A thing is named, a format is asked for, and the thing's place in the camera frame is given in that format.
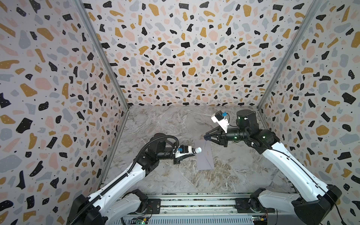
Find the lavender envelope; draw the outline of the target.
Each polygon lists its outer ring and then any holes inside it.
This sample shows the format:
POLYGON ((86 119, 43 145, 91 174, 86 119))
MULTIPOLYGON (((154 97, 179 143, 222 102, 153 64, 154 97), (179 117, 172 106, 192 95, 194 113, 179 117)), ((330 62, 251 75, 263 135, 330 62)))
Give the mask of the lavender envelope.
POLYGON ((195 142, 196 148, 201 148, 202 151, 196 155, 197 170, 214 170, 214 159, 212 155, 211 142, 199 140, 195 142))

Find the blue glue stick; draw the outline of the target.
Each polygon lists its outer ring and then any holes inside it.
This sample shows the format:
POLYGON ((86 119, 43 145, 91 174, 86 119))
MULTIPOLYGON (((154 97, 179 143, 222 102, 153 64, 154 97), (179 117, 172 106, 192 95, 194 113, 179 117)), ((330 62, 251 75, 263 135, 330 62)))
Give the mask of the blue glue stick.
POLYGON ((201 147, 197 147, 197 148, 191 148, 189 146, 189 153, 190 154, 199 154, 202 152, 202 148, 201 147))

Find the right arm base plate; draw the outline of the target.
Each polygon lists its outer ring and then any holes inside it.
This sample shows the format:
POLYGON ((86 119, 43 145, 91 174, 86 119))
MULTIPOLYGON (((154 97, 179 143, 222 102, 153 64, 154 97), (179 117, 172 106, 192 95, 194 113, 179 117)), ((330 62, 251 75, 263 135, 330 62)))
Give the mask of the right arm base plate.
POLYGON ((253 198, 235 198, 235 209, 238 213, 275 213, 273 208, 264 208, 253 198))

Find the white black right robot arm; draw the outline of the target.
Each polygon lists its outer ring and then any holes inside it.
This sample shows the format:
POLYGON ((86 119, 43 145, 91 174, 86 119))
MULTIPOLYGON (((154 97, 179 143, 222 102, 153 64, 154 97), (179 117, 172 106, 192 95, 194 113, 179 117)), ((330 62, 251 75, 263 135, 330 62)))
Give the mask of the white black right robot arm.
POLYGON ((259 188, 250 196, 250 209, 261 212, 272 208, 296 215, 306 225, 320 225, 336 207, 341 190, 313 175, 288 151, 274 132, 260 129, 255 111, 239 110, 235 127, 230 125, 228 117, 222 111, 213 114, 211 119, 218 126, 207 132, 204 139, 224 147, 229 142, 244 142, 271 161, 297 190, 297 194, 286 194, 259 188))

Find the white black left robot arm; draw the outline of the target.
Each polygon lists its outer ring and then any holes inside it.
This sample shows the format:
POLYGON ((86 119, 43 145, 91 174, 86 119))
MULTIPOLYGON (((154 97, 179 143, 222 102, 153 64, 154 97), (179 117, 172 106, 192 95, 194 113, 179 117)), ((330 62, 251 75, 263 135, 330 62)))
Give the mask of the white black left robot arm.
POLYGON ((148 141, 134 158, 131 165, 115 179, 88 197, 80 195, 71 206, 68 225, 109 225, 124 220, 128 214, 140 217, 159 213, 159 203, 152 203, 139 189, 130 188, 155 170, 160 160, 182 160, 201 153, 201 148, 181 145, 178 138, 157 133, 148 141))

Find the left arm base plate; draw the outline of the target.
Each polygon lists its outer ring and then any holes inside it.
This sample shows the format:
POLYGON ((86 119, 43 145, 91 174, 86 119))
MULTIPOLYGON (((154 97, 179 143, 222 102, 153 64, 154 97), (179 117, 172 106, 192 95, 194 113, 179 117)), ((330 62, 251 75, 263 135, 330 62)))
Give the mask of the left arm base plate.
POLYGON ((161 207, 161 199, 147 199, 140 202, 136 214, 159 214, 161 207))

